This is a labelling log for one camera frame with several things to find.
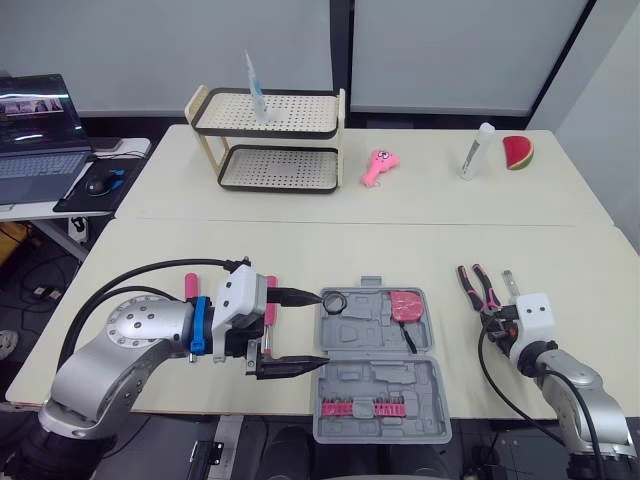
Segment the pink-handled pliers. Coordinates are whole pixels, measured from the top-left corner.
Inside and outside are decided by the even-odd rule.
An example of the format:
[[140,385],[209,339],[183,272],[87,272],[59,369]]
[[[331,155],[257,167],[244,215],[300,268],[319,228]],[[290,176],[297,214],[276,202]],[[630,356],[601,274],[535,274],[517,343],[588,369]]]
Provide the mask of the pink-handled pliers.
[[467,276],[467,271],[462,265],[460,265],[458,267],[458,277],[460,278],[462,288],[464,288],[466,294],[471,300],[471,305],[473,305],[473,309],[476,312],[492,313],[493,311],[500,308],[500,300],[498,300],[496,293],[493,291],[491,280],[489,280],[487,274],[477,263],[471,268],[480,279],[480,283],[482,283],[482,288],[484,288],[484,299],[480,296],[476,289],[473,288],[473,285],[471,285],[469,277]]

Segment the red watermelon toy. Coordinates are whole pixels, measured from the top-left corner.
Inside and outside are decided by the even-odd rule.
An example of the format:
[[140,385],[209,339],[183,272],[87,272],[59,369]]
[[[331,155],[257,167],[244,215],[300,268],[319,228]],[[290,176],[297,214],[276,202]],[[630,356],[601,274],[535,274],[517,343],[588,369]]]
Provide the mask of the red watermelon toy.
[[504,137],[504,150],[507,154],[507,168],[509,170],[522,170],[533,159],[533,143],[527,137],[513,135]]

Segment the table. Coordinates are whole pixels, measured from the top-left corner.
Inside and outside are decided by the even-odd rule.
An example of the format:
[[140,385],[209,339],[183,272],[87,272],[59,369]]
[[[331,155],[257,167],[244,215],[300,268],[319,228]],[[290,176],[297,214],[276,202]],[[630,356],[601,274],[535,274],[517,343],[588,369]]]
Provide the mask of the table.
[[[640,415],[640,260],[611,226],[524,227],[465,225],[303,224],[278,222],[116,219],[91,255],[7,392],[15,403],[37,405],[47,395],[67,327],[78,307],[117,274],[159,260],[242,258],[282,286],[318,292],[356,286],[360,276],[381,275],[387,286],[424,290],[449,410],[460,418],[513,418],[493,393],[476,358],[480,325],[463,294],[455,267],[481,263],[506,303],[500,272],[510,268],[523,293],[550,296],[562,348],[595,368],[627,416]],[[137,277],[136,284],[183,294],[183,275],[201,275],[205,293],[224,278],[215,267],[176,268]],[[112,299],[89,319],[80,344],[103,327]],[[274,351],[320,354],[314,346],[314,307],[279,309]],[[555,418],[533,382],[492,346],[489,369],[513,401],[537,418]],[[213,365],[169,360],[152,375],[135,411],[174,413],[310,414],[311,380],[257,381],[244,376],[244,360]]]
[[[458,177],[471,130],[357,130],[344,132],[344,185],[328,195],[234,192],[217,184],[213,168],[188,125],[167,130],[116,218],[325,223],[612,225],[611,218],[548,131],[527,131],[535,145],[529,167],[505,168],[498,132],[488,167],[466,182]],[[263,144],[282,139],[234,139]],[[289,141],[291,145],[301,142]],[[369,153],[388,149],[401,164],[359,183]]]
[[[126,152],[136,152],[138,154],[142,153],[146,155],[150,148],[151,142],[146,138],[123,138],[122,143],[117,150],[112,152],[94,153],[98,157],[122,155]],[[78,178],[73,182],[74,185],[82,178],[90,166],[91,163],[87,163],[84,166],[78,175]],[[54,212],[53,207],[55,207],[56,203],[58,203],[57,200],[51,202],[21,203],[11,206],[10,209],[7,209],[7,206],[3,206],[3,208],[0,209],[0,222],[29,220],[40,231],[42,231],[42,233],[50,237],[67,252],[75,256],[78,260],[84,261],[87,257],[88,251],[69,237],[66,231],[58,227],[54,222],[51,222],[51,220],[56,218],[96,217],[108,215],[110,212]]]

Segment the mouse pad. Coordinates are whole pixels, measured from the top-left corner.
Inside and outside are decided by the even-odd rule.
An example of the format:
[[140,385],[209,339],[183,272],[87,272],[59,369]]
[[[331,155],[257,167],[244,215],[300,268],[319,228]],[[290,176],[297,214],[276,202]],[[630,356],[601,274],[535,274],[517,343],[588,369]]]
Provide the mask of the mouse pad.
[[[133,182],[147,163],[141,158],[108,158],[96,160],[76,182],[66,198],[61,198],[53,207],[54,212],[115,212]],[[119,186],[100,197],[92,197],[87,193],[87,181],[94,176],[109,176],[110,172],[118,173]]]

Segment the gray plastic case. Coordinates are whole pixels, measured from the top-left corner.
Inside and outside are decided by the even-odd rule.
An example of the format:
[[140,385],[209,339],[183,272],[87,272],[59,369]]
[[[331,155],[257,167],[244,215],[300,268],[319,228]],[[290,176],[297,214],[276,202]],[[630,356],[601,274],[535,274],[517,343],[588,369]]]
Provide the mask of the gray plastic case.
[[[418,288],[382,286],[380,277],[362,277],[360,288],[325,288],[347,298],[346,308],[329,315],[318,306],[316,338],[330,362],[314,372],[313,436],[319,443],[443,444],[451,440],[451,420],[436,361],[427,301]],[[424,313],[405,327],[416,345],[413,355],[400,326],[391,320],[391,291],[422,297]],[[375,417],[377,398],[404,397],[406,417]],[[351,399],[353,417],[323,417],[323,400]]]

